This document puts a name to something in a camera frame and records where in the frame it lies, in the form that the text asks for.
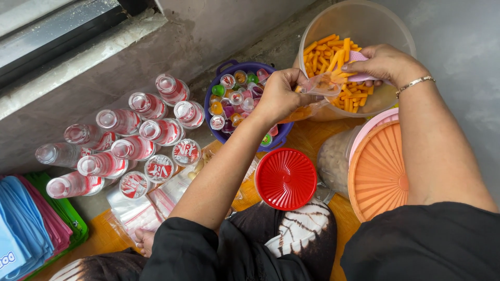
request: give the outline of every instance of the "hand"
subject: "hand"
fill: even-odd
[[[429,70],[418,60],[388,44],[369,46],[361,49],[360,53],[369,59],[345,64],[341,70],[387,79],[398,89],[415,79],[430,75]],[[372,83],[371,80],[365,82],[367,87],[371,87]],[[380,86],[382,81],[377,80],[374,84]]]
[[[257,115],[269,119],[274,125],[299,107],[315,102],[315,95],[296,93],[292,90],[295,85],[307,81],[307,77],[298,68],[273,72],[267,79],[264,93],[252,113],[258,112]]]

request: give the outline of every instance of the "orange lid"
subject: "orange lid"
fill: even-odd
[[[377,126],[359,143],[349,167],[348,190],[360,222],[406,204],[408,177],[399,120]]]

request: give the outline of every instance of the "red lid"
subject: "red lid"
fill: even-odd
[[[266,204],[289,211],[311,200],[318,178],[313,162],[304,153],[279,148],[260,160],[254,180],[255,188]]]

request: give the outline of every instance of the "gold bracelet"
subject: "gold bracelet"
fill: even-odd
[[[415,85],[417,83],[424,82],[424,81],[427,81],[427,80],[434,81],[434,83],[436,83],[436,79],[432,78],[432,76],[420,77],[417,80],[412,81],[408,85],[406,85],[406,86],[402,87],[401,89],[397,90],[397,92],[396,92],[396,99],[400,98],[400,94],[401,94],[401,92],[403,90],[406,90],[406,89],[410,88],[411,86],[413,86],[413,85]]]

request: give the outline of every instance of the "purple basket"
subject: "purple basket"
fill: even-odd
[[[232,66],[224,69],[221,72],[221,69],[229,64],[232,64]],[[215,75],[217,77],[212,81],[212,84],[210,84],[210,87],[208,87],[206,91],[206,97],[205,97],[205,105],[204,105],[204,110],[205,110],[205,121],[208,124],[208,128],[210,131],[212,131],[212,134],[219,140],[221,143],[225,144],[226,141],[229,139],[230,135],[227,133],[223,133],[219,130],[214,130],[212,127],[210,127],[210,113],[209,113],[209,108],[210,108],[210,96],[212,95],[212,87],[215,85],[218,85],[221,83],[221,77],[225,74],[234,74],[235,71],[242,70],[244,72],[251,71],[253,73],[257,73],[259,69],[265,69],[267,73],[271,74],[276,71],[273,67],[260,63],[260,62],[255,62],[255,61],[246,61],[239,63],[235,59],[230,59],[223,64],[219,65],[217,67],[217,70],[215,71]],[[282,147],[286,142],[287,142],[287,135],[292,129],[294,123],[286,123],[286,124],[279,124],[278,125],[278,134],[272,137],[272,144],[270,146],[261,146],[259,145],[257,152],[270,152],[275,149],[278,149]]]

